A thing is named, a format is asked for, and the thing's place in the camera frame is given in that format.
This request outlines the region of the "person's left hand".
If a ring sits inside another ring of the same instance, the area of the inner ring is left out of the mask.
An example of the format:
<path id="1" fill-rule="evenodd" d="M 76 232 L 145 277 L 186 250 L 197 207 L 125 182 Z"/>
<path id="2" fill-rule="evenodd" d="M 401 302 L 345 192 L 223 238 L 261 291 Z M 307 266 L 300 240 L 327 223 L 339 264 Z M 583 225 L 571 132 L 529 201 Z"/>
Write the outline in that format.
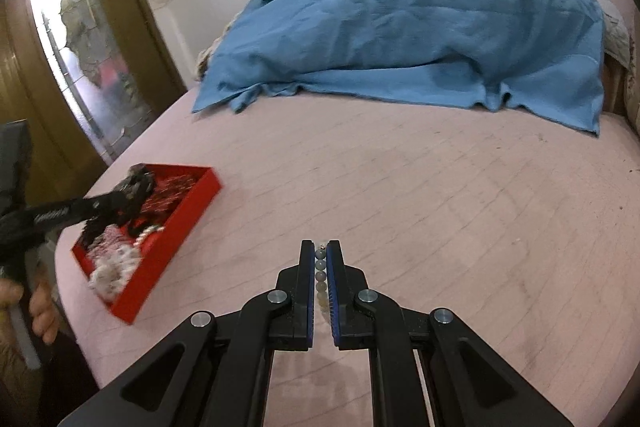
<path id="1" fill-rule="evenodd" d="M 1 280 L 1 311 L 6 312 L 20 303 L 24 288 L 8 279 Z M 35 290 L 28 305 L 32 331 L 47 346 L 54 343 L 60 329 L 60 316 L 52 300 L 52 287 L 48 278 L 38 277 Z"/>

